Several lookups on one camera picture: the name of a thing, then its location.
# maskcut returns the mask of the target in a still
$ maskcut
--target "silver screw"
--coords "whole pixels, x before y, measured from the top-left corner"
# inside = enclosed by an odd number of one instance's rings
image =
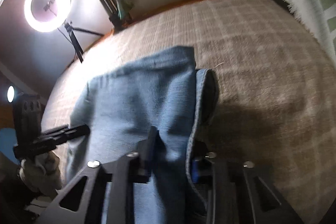
[[[87,162],[87,166],[90,168],[96,168],[100,165],[100,162],[98,160],[90,160]]]
[[[139,156],[139,153],[137,151],[132,151],[126,154],[129,158],[137,158]]]
[[[214,159],[214,158],[217,157],[217,154],[216,154],[215,152],[208,152],[208,153],[205,155],[205,157],[206,157],[207,159]]]
[[[255,166],[255,164],[251,161],[246,161],[246,162],[244,162],[243,166],[245,168],[253,168]]]

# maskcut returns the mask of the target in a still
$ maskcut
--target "light stand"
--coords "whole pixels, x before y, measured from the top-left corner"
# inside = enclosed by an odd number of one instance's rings
[[[85,33],[89,33],[89,34],[94,34],[94,35],[99,35],[101,37],[104,36],[104,34],[102,33],[99,33],[99,32],[92,32],[90,30],[86,30],[86,29],[82,29],[82,28],[75,28],[73,27],[71,24],[69,24],[68,22],[64,22],[64,27],[65,29],[67,30],[68,34],[69,34],[69,37],[70,37],[70,40],[71,40],[71,43],[75,49],[75,52],[78,56],[78,59],[81,63],[83,63],[83,49],[82,47],[80,46],[80,44],[78,43],[78,40],[77,38],[75,37],[75,34],[74,34],[74,31],[78,31],[78,32],[85,32]]]

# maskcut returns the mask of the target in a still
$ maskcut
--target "plaid blanket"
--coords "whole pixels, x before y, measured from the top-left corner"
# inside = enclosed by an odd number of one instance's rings
[[[108,37],[58,79],[42,128],[69,122],[88,79],[174,45],[193,46],[197,67],[218,77],[215,117],[197,137],[221,157],[272,165],[275,186],[305,223],[317,223],[336,196],[336,73],[271,0],[205,0]]]

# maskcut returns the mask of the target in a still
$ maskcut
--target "denim fabric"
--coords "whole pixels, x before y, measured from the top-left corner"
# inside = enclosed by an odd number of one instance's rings
[[[67,181],[89,160],[133,150],[155,126],[164,146],[156,148],[151,181],[134,187],[135,223],[184,223],[187,147],[190,153],[211,72],[195,67],[192,47],[173,47],[92,79],[71,115],[72,126],[86,123],[91,134],[69,142]]]

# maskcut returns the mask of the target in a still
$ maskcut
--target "glowing white ring light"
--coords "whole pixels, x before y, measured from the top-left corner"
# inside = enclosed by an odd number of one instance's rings
[[[50,32],[63,24],[70,12],[71,0],[56,0],[57,2],[57,16],[48,22],[41,22],[36,20],[31,11],[33,0],[25,1],[25,17],[29,25],[39,32]]]
[[[8,102],[13,102],[13,99],[14,99],[14,88],[13,86],[11,85],[7,91],[7,99],[8,99]]]

